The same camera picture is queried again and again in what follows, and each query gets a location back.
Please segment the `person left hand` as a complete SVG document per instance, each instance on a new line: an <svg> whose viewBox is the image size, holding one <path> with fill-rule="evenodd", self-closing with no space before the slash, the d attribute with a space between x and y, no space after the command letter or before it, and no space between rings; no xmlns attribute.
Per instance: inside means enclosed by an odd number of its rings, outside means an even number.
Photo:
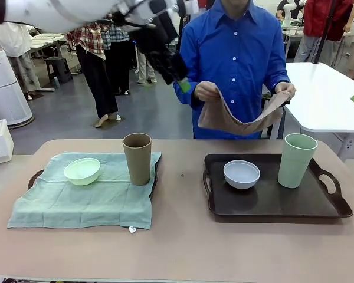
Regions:
<svg viewBox="0 0 354 283"><path fill-rule="evenodd" d="M285 82L285 81L281 81L279 82L276 86L275 86L275 93L280 93L280 92L284 92L287 93L289 95L289 99L287 101L290 101L296 93L296 88L294 86L294 84L290 83L290 82Z"/></svg>

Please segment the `person right hand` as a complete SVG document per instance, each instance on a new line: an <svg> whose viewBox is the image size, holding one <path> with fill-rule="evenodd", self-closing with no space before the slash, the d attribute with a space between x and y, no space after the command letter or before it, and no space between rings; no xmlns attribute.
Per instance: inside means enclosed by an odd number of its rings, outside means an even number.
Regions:
<svg viewBox="0 0 354 283"><path fill-rule="evenodd" d="M219 100L219 89L213 82L201 81L195 87L194 97L203 102L212 102L215 100Z"/></svg>

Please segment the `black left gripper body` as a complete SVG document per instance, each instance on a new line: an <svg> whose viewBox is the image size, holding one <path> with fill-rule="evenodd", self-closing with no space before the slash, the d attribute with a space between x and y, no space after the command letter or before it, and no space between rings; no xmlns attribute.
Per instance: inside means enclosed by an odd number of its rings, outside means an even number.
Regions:
<svg viewBox="0 0 354 283"><path fill-rule="evenodd" d="M167 85L182 81L187 75L187 67L177 50L170 50L169 38L163 28L142 28L135 31L138 49L145 55L150 65L159 72Z"/></svg>

